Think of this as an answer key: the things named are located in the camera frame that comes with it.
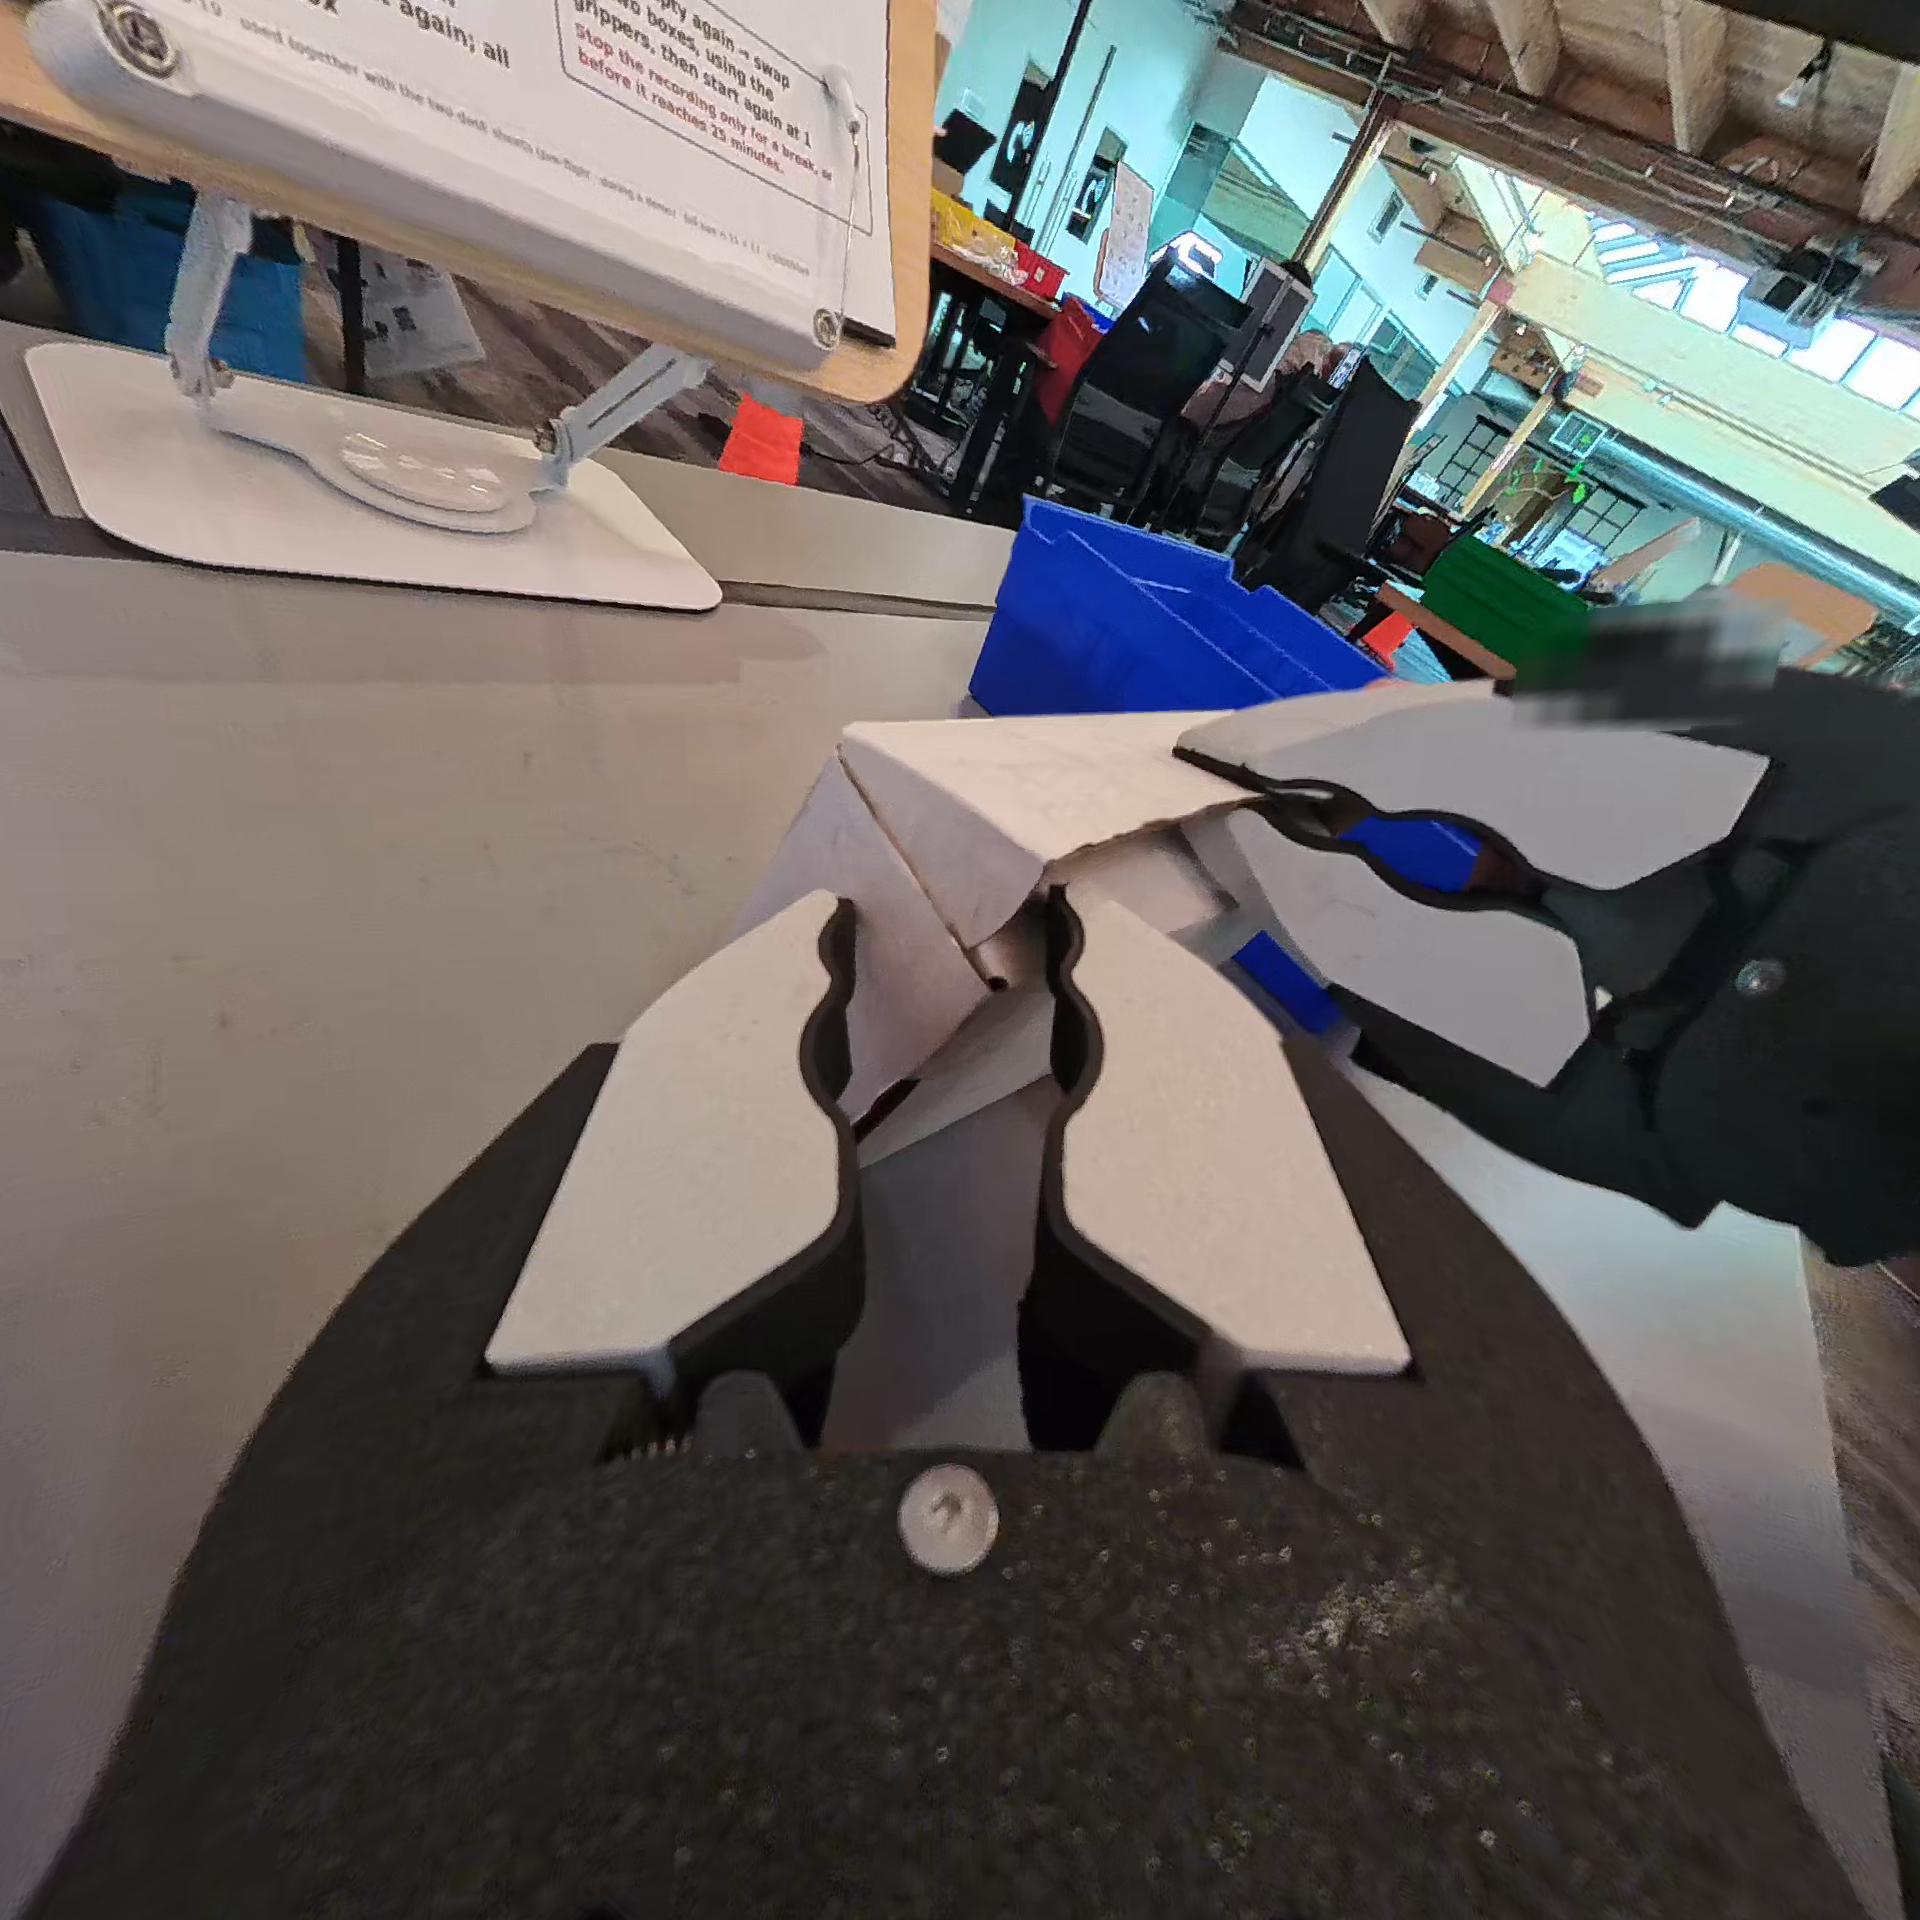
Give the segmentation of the black legged wooden desk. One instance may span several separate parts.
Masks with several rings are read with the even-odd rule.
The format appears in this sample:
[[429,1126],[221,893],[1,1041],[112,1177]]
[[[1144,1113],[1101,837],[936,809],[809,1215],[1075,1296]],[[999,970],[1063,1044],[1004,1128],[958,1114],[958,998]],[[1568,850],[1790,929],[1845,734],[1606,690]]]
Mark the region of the black legged wooden desk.
[[907,420],[932,431],[955,427],[947,416],[958,381],[962,348],[973,339],[980,316],[999,313],[997,350],[987,362],[987,381],[973,422],[955,433],[955,462],[947,479],[947,509],[973,517],[980,487],[988,475],[994,454],[1020,420],[1020,408],[1039,370],[1053,362],[1042,348],[1046,328],[1058,319],[1060,301],[1011,284],[984,261],[934,242],[927,254],[927,310],[920,362],[907,385]]

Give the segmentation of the green storage bin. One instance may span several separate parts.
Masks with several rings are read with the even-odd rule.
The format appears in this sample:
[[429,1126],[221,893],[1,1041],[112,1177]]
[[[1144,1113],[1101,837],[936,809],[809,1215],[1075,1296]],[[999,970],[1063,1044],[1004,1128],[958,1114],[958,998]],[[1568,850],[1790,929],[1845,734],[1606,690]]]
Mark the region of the green storage bin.
[[1477,534],[1458,534],[1421,579],[1417,624],[1443,653],[1501,660],[1515,679],[1547,679],[1589,645],[1594,608]]

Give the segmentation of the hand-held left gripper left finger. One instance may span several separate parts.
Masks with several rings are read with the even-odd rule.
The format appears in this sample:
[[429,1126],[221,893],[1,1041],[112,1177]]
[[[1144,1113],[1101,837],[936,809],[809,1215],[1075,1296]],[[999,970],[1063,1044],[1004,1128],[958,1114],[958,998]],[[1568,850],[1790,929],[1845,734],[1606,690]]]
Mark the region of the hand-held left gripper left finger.
[[854,908],[815,890],[623,1032],[482,1352],[663,1400],[829,1379],[867,1299],[850,1078]]

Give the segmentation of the printed picture sheet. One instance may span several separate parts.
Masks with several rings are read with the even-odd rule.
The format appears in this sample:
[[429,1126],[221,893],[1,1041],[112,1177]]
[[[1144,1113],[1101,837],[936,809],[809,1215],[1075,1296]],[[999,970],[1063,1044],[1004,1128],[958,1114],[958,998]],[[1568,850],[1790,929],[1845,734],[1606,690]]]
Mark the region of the printed picture sheet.
[[359,244],[359,322],[370,379],[424,376],[485,360],[457,282],[444,270]]

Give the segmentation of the black office chair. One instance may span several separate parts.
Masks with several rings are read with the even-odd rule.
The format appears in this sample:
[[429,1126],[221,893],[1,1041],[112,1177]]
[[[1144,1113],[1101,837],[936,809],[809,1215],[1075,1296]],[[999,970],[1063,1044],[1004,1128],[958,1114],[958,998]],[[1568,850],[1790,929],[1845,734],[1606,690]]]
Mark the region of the black office chair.
[[1151,263],[1074,376],[1039,466],[1042,492],[1131,511],[1170,423],[1246,319],[1244,301],[1172,253]]

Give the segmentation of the orange grey striped post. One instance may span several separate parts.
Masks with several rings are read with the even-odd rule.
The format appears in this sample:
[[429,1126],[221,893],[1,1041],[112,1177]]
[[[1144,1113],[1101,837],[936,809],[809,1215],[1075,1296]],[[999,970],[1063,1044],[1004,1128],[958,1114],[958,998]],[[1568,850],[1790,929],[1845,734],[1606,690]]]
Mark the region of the orange grey striped post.
[[719,472],[795,487],[803,466],[803,416],[741,392],[721,444]]

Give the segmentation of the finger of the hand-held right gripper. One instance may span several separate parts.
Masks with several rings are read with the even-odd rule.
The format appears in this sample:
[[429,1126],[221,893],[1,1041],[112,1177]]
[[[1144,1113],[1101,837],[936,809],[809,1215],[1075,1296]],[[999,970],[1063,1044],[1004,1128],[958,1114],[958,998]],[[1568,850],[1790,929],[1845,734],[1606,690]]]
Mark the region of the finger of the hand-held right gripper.
[[1769,757],[1582,720],[1488,683],[1303,694],[1187,726],[1174,753],[1259,792],[1328,786],[1379,815],[1438,815],[1547,879],[1618,890],[1721,843]]
[[1423,899],[1364,853],[1305,843],[1253,809],[1217,818],[1217,875],[1325,989],[1531,1087],[1547,1087],[1589,1040],[1580,955],[1555,926]]

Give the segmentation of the blue bag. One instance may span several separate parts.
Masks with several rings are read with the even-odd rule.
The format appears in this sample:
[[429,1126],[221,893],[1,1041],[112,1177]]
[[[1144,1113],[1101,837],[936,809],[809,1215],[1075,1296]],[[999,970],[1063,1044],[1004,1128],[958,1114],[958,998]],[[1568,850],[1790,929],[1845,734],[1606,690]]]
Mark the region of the blue bag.
[[[180,181],[125,181],[105,211],[24,193],[26,228],[74,332],[163,348],[191,210],[193,189]],[[286,222],[252,222],[252,250],[231,274],[212,350],[249,374],[305,381],[302,259]]]

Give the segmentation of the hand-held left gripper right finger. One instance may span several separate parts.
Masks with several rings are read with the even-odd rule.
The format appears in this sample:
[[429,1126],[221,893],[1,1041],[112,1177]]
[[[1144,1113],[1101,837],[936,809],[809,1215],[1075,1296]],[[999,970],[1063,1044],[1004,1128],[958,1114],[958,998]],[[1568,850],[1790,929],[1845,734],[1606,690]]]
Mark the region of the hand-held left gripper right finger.
[[1047,1064],[1020,1392],[1402,1379],[1411,1347],[1280,1035],[1086,885],[1046,899]]

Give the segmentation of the white wall poster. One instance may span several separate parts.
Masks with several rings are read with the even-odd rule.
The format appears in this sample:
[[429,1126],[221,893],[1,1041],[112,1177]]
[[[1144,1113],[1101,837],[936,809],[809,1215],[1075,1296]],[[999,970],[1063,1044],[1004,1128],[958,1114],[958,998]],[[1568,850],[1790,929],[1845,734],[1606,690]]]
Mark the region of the white wall poster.
[[1144,284],[1151,215],[1151,183],[1126,160],[1116,160],[1106,196],[1106,227],[1092,269],[1092,301],[1110,313],[1123,310]]

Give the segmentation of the blue plastic storage bin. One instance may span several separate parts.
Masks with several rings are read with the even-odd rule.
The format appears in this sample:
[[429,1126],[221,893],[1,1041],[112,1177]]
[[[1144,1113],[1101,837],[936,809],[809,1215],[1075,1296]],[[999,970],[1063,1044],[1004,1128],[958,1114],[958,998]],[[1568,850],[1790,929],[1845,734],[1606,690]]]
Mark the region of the blue plastic storage bin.
[[[1244,709],[1409,683],[1272,590],[1240,590],[1222,557],[1203,557],[1060,504],[1028,499],[973,667],[973,703],[994,718]],[[1086,879],[1210,965],[1234,961],[1309,1035],[1348,1016],[1278,941],[1240,919],[1192,858],[1179,826],[1121,848],[1071,855]]]

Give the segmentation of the yellow storage bin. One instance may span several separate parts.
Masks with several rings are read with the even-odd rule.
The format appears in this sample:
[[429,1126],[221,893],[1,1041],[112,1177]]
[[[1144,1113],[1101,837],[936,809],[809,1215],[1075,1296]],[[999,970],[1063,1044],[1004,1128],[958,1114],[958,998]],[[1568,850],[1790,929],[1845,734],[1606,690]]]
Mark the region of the yellow storage bin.
[[929,193],[929,241],[936,250],[954,253],[991,276],[1020,282],[1020,242],[1004,228],[981,220],[965,203],[945,191]]

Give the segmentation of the white cardboard mailer box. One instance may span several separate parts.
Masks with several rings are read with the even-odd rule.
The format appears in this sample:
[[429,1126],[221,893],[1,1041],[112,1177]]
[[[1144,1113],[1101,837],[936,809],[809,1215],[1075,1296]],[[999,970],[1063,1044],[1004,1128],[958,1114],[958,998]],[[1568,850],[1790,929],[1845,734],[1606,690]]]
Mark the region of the white cardboard mailer box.
[[854,904],[861,1167],[1047,1071],[1042,904],[1083,885],[1217,969],[1272,915],[1216,822],[1251,793],[1177,757],[1222,709],[850,724],[732,934],[809,893]]

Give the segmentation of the wooden document stand white base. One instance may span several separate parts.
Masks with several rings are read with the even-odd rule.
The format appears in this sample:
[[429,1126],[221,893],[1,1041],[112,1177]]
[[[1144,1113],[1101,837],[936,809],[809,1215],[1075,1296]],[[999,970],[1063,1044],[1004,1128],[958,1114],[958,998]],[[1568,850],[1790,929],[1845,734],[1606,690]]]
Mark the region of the wooden document stand white base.
[[[318,149],[259,153],[223,108],[187,104],[154,5],[4,5],[4,121],[194,189],[157,353],[52,341],[26,353],[82,517],[159,559],[212,568],[603,605],[707,613],[708,571],[595,454],[713,366],[829,399],[886,399],[926,313],[934,5],[888,5],[888,222],[898,335],[860,337],[830,308],[801,339],[727,303],[643,288],[637,303],[482,244],[463,204],[410,178],[371,199],[304,169]],[[621,328],[646,348],[534,439],[391,409],[233,370],[212,350],[252,220],[284,216],[375,250]]]

